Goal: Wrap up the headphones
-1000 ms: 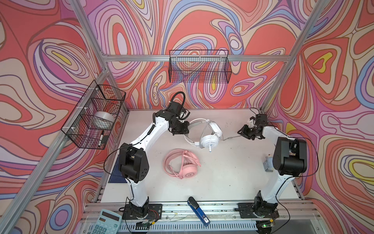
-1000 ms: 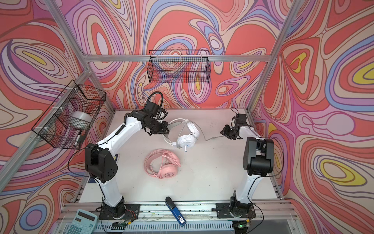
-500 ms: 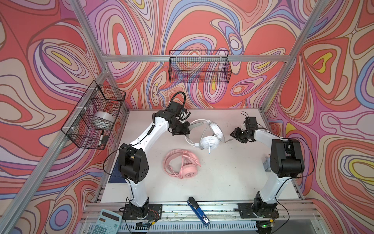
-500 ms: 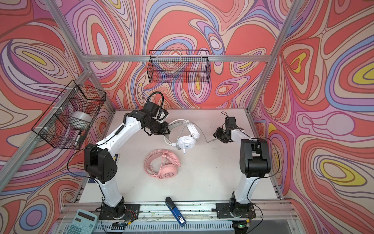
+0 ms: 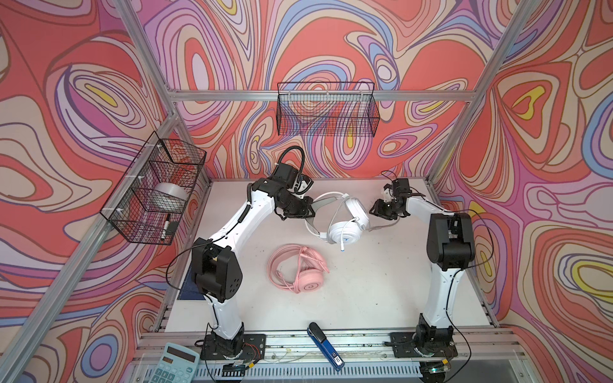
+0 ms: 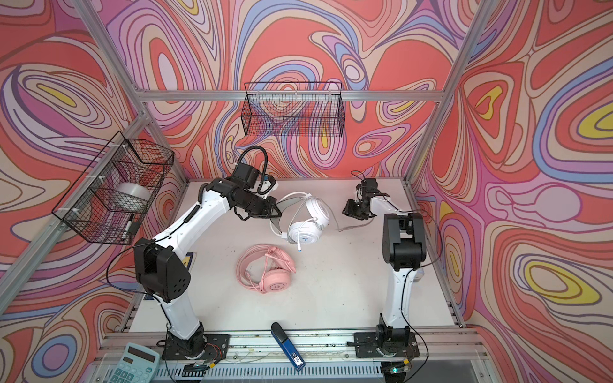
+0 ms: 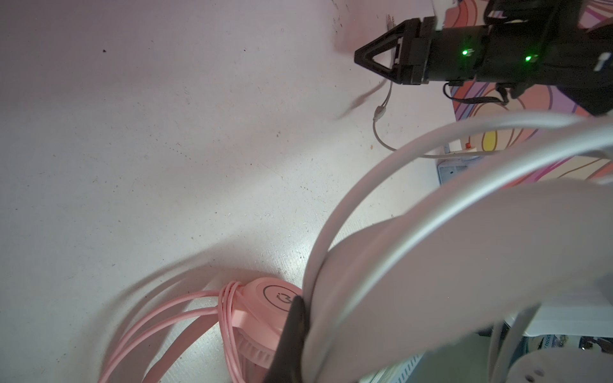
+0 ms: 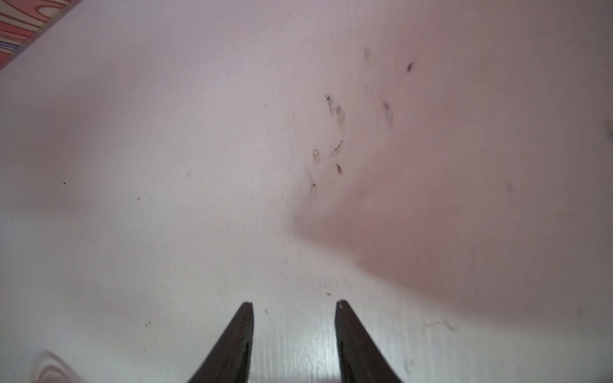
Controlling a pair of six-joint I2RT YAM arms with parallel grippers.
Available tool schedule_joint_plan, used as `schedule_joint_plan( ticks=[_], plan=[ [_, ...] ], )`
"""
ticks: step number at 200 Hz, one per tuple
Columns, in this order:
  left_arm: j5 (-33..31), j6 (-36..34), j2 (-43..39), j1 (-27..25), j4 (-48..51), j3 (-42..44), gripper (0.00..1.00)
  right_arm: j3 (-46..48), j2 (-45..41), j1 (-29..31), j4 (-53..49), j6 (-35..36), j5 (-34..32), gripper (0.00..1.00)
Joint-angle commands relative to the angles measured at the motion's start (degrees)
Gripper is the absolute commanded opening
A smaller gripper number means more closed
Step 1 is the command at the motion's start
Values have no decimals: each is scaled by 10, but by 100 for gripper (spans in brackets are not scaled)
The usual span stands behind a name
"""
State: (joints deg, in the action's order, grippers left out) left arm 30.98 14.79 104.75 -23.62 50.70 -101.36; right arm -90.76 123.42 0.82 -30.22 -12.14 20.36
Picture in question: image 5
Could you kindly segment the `white headphones with grey cable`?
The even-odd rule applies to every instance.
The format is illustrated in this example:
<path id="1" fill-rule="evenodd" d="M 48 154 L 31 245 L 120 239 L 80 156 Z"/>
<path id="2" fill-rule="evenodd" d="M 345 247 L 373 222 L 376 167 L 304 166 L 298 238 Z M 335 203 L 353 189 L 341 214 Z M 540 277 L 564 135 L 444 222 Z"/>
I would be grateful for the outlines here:
<path id="1" fill-rule="evenodd" d="M 307 218 L 305 228 L 308 232 L 328 244 L 336 244 L 340 251 L 344 252 L 347 245 L 356 244 L 365 232 L 379 231 L 395 226 L 399 219 L 392 223 L 372 226 L 370 218 L 361 201 L 340 191 L 329 191 L 314 199 L 313 211 L 317 213 L 323 207 L 338 202 L 335 213 L 332 215 L 326 231 L 319 231 L 314 222 L 314 217 Z"/>

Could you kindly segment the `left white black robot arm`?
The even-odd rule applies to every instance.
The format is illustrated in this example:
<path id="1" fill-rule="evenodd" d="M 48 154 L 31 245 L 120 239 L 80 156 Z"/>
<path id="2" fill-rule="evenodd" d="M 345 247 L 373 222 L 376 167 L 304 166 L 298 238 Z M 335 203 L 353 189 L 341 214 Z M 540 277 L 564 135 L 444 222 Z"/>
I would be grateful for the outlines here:
<path id="1" fill-rule="evenodd" d="M 247 185 L 245 202 L 219 231 L 194 242 L 189 276 L 212 306 L 210 338 L 218 354 L 236 358 L 245 346 L 244 322 L 233 300 L 243 281 L 238 255 L 269 215 L 281 220 L 314 217 L 313 199 L 304 196 L 312 184 L 303 169 L 279 163 L 269 177 Z"/>

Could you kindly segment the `pink headphones with cable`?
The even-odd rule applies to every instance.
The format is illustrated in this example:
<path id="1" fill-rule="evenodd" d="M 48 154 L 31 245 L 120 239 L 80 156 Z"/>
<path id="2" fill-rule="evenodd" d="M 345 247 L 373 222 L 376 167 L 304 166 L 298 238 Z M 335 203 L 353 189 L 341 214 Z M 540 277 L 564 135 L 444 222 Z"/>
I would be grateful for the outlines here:
<path id="1" fill-rule="evenodd" d="M 294 280 L 289 282 L 281 271 L 281 264 L 295 258 L 297 268 Z M 279 290 L 294 294 L 319 290 L 324 284 L 324 274 L 329 274 L 327 261 L 315 249 L 299 244 L 287 244 L 278 248 L 268 259 L 267 275 L 270 283 Z"/>

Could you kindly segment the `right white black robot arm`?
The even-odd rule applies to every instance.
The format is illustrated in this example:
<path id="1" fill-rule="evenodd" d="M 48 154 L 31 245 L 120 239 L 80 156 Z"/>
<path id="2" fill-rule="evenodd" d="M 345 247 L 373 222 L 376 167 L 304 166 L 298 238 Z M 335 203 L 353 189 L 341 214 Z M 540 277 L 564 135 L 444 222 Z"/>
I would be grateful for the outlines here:
<path id="1" fill-rule="evenodd" d="M 391 180 L 370 214 L 384 220 L 417 217 L 428 226 L 426 255 L 431 280 L 426 308 L 410 341 L 424 357 L 450 350 L 456 327 L 453 308 L 459 282 L 476 256 L 473 224 L 469 214 L 451 212 L 413 190 L 407 178 Z"/>

